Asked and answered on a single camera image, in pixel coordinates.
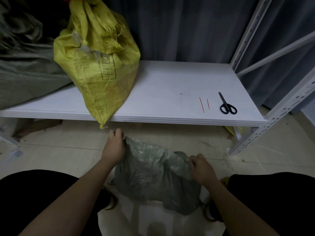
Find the leg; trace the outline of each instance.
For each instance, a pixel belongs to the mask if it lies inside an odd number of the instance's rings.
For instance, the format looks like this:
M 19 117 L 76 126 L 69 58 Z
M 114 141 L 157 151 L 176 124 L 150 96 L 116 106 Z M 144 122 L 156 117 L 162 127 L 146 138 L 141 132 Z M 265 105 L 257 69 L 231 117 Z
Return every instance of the leg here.
M 10 235 L 18 235 L 77 180 L 78 178 L 68 174 L 50 170 L 22 171 L 1 179 L 2 230 Z M 97 212 L 109 202 L 110 194 L 101 190 L 87 223 L 90 231 L 100 232 Z
M 313 177 L 282 172 L 233 175 L 227 189 L 281 236 L 307 235 L 315 220 L 314 184 Z M 212 217 L 222 221 L 214 202 L 210 203 L 209 211 Z

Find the person's left hand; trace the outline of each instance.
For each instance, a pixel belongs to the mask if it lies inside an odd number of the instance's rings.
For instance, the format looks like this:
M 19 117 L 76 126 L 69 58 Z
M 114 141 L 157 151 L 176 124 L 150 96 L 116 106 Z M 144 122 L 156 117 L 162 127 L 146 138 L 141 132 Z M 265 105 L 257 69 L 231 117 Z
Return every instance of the person's left hand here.
M 123 138 L 124 133 L 121 129 L 118 128 L 115 133 L 113 130 L 109 131 L 109 138 L 103 149 L 101 159 L 112 165 L 112 167 L 116 166 L 123 159 L 126 152 Z

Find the red line marking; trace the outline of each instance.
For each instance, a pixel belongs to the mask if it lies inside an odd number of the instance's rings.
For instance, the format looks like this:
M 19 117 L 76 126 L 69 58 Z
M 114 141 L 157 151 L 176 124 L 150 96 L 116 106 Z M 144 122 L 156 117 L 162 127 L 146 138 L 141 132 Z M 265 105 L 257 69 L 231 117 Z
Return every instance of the red line marking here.
M 199 97 L 199 99 L 200 99 L 200 102 L 201 102 L 201 98 Z M 203 110 L 203 113 L 204 113 L 204 109 L 203 109 L 203 105 L 202 105 L 202 102 L 201 102 L 201 106 L 202 106 L 202 110 Z

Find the tiled floor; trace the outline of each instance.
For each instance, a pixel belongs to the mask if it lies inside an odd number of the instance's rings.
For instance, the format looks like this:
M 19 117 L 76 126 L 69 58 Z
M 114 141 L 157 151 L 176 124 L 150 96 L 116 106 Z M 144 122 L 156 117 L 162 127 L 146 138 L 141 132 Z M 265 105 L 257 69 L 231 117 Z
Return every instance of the tiled floor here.
M 218 178 L 232 174 L 271 174 L 282 171 L 315 177 L 315 144 L 287 115 L 253 145 L 235 157 L 227 155 L 231 145 L 228 132 L 218 126 L 109 123 L 108 129 L 120 127 L 125 135 L 179 150 L 187 155 L 203 153 Z M 0 178 L 14 172 L 46 169 L 82 176 L 99 159 L 108 129 L 100 130 L 95 121 L 65 120 L 62 125 L 24 137 L 20 157 L 8 156 L 12 149 L 0 143 Z M 103 235 L 222 235 L 223 223 L 208 223 L 197 209 L 181 216 L 163 209 L 158 202 L 132 202 L 108 186 L 119 197 L 114 211 L 99 213 Z M 201 198 L 207 197 L 202 189 Z

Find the shelf surface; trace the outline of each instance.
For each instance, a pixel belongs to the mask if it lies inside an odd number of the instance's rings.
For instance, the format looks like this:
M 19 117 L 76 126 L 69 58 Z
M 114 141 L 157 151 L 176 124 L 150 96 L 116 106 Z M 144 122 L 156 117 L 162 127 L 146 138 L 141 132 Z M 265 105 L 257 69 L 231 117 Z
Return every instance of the shelf surface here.
M 238 113 L 220 111 L 221 92 Z M 94 120 L 74 86 L 0 111 L 2 117 Z M 229 64 L 140 61 L 111 121 L 258 127 L 266 120 Z

